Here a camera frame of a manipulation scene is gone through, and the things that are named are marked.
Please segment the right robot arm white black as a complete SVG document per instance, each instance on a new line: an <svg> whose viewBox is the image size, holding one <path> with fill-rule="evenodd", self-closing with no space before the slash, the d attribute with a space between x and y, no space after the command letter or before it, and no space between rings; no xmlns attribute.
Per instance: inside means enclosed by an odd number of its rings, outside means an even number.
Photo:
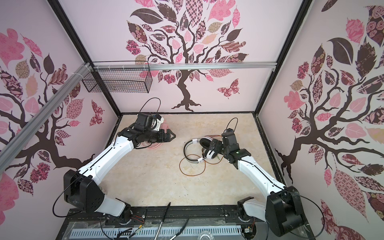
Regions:
<svg viewBox="0 0 384 240"><path fill-rule="evenodd" d="M210 141L205 156L212 158L216 155L223 155L230 164L246 175L265 197L264 204L253 198L241 204L247 216L266 222L277 237L305 224L303 204L297 189L287 187L276 180L256 162L248 150L241 149L234 130L226 129L222 133L222 140Z"/></svg>

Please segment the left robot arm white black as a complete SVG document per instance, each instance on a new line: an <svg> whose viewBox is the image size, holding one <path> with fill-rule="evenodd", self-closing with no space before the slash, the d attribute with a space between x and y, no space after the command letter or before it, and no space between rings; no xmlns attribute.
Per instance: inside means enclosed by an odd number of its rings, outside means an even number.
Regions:
<svg viewBox="0 0 384 240"><path fill-rule="evenodd" d="M64 175L64 200L84 213L102 213L127 223L132 217L131 206L107 196L99 185L107 173L128 153L140 150L141 143L168 143L176 138L170 129L162 129L160 115L139 113L136 121L120 131L116 139L95 159L77 171Z"/></svg>

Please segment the white black headphones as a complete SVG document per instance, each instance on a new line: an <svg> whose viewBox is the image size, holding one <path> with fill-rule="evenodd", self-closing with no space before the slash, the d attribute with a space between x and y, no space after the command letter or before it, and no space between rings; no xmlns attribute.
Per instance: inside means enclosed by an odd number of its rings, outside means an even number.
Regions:
<svg viewBox="0 0 384 240"><path fill-rule="evenodd" d="M207 136L201 137L199 139L194 138L194 139L189 140L188 142L185 143L185 145L183 147L184 158L191 164L199 164L202 162L206 162L210 165L217 165L218 163L220 163L222 161L223 157L221 157L221 158L218 157L219 153L214 152L214 150L211 148L211 143L213 140L217 140L218 137L219 137L219 135L207 135ZM199 144L202 147L202 155L200 157L198 157L197 159L191 159L187 155L187 149L190 145L195 145L195 144ZM207 162L207 160L211 160L214 158L218 158L219 161L217 163Z"/></svg>

